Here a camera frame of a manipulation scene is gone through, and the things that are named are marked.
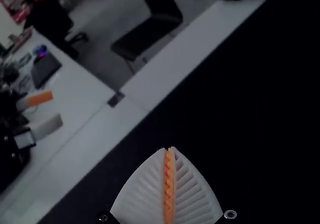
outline white fan-shaped object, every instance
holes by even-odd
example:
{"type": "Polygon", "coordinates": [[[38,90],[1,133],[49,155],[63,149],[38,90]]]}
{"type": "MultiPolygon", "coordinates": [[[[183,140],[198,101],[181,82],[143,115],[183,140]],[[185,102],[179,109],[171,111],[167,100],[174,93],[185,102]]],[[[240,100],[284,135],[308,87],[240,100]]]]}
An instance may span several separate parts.
{"type": "MultiPolygon", "coordinates": [[[[222,215],[211,187],[176,148],[173,159],[172,224],[214,224],[222,215]]],[[[165,149],[149,157],[121,189],[111,213],[121,224],[165,224],[165,149]]]]}
{"type": "Polygon", "coordinates": [[[195,166],[175,147],[174,224],[214,224],[222,215],[209,184],[195,166]]]}
{"type": "Polygon", "coordinates": [[[121,189],[110,210],[121,224],[164,224],[164,156],[154,153],[121,189]]]}

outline desk clutter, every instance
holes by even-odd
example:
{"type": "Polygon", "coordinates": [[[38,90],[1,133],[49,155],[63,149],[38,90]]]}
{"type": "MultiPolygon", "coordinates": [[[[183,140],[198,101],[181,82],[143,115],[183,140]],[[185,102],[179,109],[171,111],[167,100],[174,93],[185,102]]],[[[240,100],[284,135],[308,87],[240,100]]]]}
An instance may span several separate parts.
{"type": "Polygon", "coordinates": [[[62,66],[47,52],[44,45],[35,49],[35,58],[27,53],[18,62],[0,65],[0,193],[20,174],[31,158],[30,149],[38,140],[63,125],[61,115],[55,113],[43,120],[30,122],[23,112],[52,100],[45,83],[62,66]]]}
{"type": "Polygon", "coordinates": [[[43,89],[46,82],[62,67],[45,45],[33,49],[19,61],[7,58],[0,63],[0,82],[11,86],[18,93],[43,89]]]}

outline metal screw head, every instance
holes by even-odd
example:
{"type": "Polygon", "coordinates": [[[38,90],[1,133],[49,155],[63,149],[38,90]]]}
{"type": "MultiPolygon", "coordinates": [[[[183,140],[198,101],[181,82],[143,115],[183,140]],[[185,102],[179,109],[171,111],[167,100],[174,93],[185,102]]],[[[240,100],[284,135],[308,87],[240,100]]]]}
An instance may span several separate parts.
{"type": "Polygon", "coordinates": [[[99,221],[100,222],[106,222],[106,221],[108,221],[108,216],[107,215],[105,215],[105,214],[101,214],[100,216],[99,216],[99,221]]]}
{"type": "Polygon", "coordinates": [[[237,212],[234,210],[228,210],[224,213],[226,219],[235,219],[237,217],[237,212]]]}

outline black tabletop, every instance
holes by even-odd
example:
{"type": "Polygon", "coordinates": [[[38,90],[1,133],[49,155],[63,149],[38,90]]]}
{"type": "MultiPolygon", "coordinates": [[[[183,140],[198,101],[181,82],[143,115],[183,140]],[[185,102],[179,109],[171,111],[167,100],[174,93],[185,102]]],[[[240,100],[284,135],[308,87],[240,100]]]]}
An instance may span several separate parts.
{"type": "Polygon", "coordinates": [[[95,223],[136,168],[170,146],[201,172],[223,211],[237,211],[237,223],[272,219],[304,176],[296,143],[309,67],[319,62],[319,8],[320,0],[268,0],[39,223],[95,223]]]}

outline orange object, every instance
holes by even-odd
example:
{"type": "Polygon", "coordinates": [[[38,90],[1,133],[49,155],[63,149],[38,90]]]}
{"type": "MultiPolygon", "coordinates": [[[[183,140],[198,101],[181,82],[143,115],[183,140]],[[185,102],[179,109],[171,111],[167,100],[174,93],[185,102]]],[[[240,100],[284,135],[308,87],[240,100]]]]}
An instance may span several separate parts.
{"type": "Polygon", "coordinates": [[[52,100],[54,97],[52,95],[52,92],[50,90],[41,92],[39,94],[31,95],[27,97],[27,107],[36,106],[38,104],[47,102],[52,100]]]}
{"type": "Polygon", "coordinates": [[[163,184],[163,201],[164,201],[164,224],[172,224],[174,216],[174,158],[175,154],[172,149],[164,152],[164,184],[163,184]]]}

